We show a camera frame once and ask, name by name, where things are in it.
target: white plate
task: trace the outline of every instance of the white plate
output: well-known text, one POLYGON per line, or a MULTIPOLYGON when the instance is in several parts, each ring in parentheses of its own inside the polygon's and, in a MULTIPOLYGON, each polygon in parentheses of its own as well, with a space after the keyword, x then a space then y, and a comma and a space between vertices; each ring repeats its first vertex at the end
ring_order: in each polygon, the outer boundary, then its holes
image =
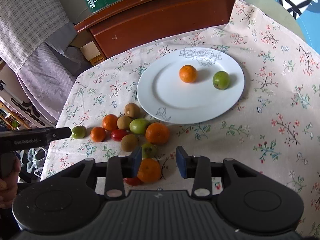
POLYGON ((213 119, 230 109, 244 89, 239 64, 215 49, 185 48, 167 54, 152 63, 142 74, 137 87, 141 107, 165 122, 190 124, 213 119), (179 70, 192 65, 198 70, 194 83, 181 81, 179 70), (213 75, 226 71, 231 83, 226 90, 212 84, 213 75))

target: wooden drawer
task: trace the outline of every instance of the wooden drawer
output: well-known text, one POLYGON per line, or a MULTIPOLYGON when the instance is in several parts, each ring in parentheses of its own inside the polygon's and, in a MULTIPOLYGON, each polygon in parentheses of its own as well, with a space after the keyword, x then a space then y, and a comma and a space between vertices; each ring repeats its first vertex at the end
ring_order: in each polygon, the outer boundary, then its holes
POLYGON ((153 0, 90 27, 107 57, 160 38, 228 22, 235 0, 153 0))

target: orange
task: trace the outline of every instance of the orange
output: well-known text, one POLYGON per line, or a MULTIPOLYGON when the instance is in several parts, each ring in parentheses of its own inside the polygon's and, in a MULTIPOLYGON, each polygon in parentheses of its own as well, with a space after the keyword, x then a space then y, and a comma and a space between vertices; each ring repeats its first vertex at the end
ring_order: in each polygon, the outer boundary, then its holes
POLYGON ((107 133, 106 133, 106 130, 98 126, 91 130, 90 136, 92 141, 102 142, 106 138, 107 133))
POLYGON ((169 140, 169 136, 169 129, 159 122, 152 123, 146 130, 146 139, 148 142, 153 144, 165 144, 169 140))
POLYGON ((191 65, 185 65, 179 70, 179 77, 185 83, 193 83, 197 76, 197 70, 191 65))
POLYGON ((161 178, 160 164, 153 159, 143 159, 137 175, 144 183, 155 182, 161 178))
POLYGON ((117 125, 118 117, 114 114, 106 115, 102 120, 102 127, 110 132, 118 129, 117 125))

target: checkered fabric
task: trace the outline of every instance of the checkered fabric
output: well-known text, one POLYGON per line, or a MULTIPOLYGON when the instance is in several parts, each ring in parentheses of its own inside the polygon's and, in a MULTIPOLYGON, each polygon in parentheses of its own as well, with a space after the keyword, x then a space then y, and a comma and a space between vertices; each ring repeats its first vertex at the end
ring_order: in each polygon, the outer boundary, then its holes
POLYGON ((1 0, 0 57, 17 73, 39 44, 68 21, 59 0, 1 0))

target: finger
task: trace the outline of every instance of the finger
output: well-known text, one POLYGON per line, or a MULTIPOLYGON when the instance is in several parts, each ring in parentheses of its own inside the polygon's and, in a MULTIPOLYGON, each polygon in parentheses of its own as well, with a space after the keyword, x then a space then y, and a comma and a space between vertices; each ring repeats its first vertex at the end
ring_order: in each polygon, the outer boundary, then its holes
POLYGON ((0 179, 0 190, 7 189, 7 183, 0 179))
POLYGON ((13 170, 15 172, 20 172, 21 171, 21 163, 20 163, 20 160, 19 160, 18 157, 16 157, 16 160, 15 160, 15 162, 13 164, 13 170))
POLYGON ((10 200, 8 202, 1 202, 0 208, 2 208, 2 209, 11 208, 12 202, 13 202, 13 200, 10 200))
POLYGON ((19 172, 13 171, 9 174, 8 177, 2 179, 7 184, 6 189, 14 188, 17 185, 18 176, 19 172))
POLYGON ((17 196, 18 185, 12 189, 3 190, 0 192, 0 204, 1 202, 7 202, 13 200, 17 196))

